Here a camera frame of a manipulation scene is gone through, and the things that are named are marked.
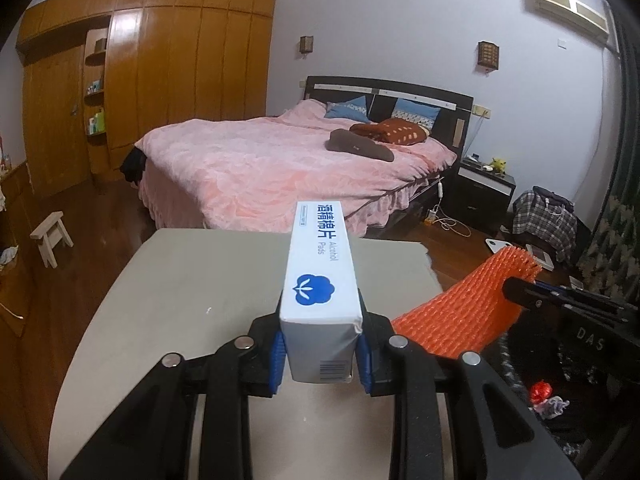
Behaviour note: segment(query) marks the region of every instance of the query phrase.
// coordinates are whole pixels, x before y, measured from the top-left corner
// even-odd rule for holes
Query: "blue gripper pad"
[[[271,345],[269,363],[269,390],[271,395],[275,395],[278,392],[278,387],[282,384],[286,356],[287,348],[284,345],[284,336],[282,335],[282,331],[278,330]]]
[[[360,382],[366,394],[371,393],[371,350],[364,334],[358,336],[356,343],[356,362],[358,363],[358,374]]]

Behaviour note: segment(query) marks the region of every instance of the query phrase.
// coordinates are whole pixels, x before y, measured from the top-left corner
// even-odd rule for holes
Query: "green curtain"
[[[622,68],[622,115],[616,163],[593,240],[578,261],[586,288],[638,304],[640,299],[639,50],[616,20]]]

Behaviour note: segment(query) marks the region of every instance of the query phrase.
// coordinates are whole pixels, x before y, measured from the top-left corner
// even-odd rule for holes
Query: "drawer handle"
[[[2,303],[0,303],[0,306],[2,308],[4,308],[9,314],[11,314],[12,316],[15,317],[15,319],[21,319],[24,320],[24,316],[18,316],[17,314],[14,314],[13,312],[11,312],[7,307],[5,307]]]

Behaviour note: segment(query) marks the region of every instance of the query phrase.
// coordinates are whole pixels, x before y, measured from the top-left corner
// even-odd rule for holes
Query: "wooden stool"
[[[60,240],[64,240],[69,247],[74,246],[69,233],[66,232],[65,225],[62,223],[62,211],[54,211],[47,216],[33,230],[31,238],[40,240],[38,248],[40,249],[40,256],[42,256],[44,266],[49,267],[49,264],[51,264],[54,269],[58,266],[56,257],[53,255],[53,248],[56,244]]]

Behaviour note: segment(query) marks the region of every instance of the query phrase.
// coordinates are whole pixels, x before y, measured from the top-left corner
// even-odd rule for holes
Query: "brown folded blanket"
[[[324,146],[330,152],[347,152],[353,153],[353,155],[385,160],[386,162],[394,161],[394,152],[386,146],[380,146],[371,139],[361,137],[342,128],[332,131],[329,135],[329,140]]]
[[[397,117],[385,119],[378,124],[357,123],[349,129],[360,136],[369,137],[369,139],[402,146],[423,142],[429,135],[429,131],[419,124]]]

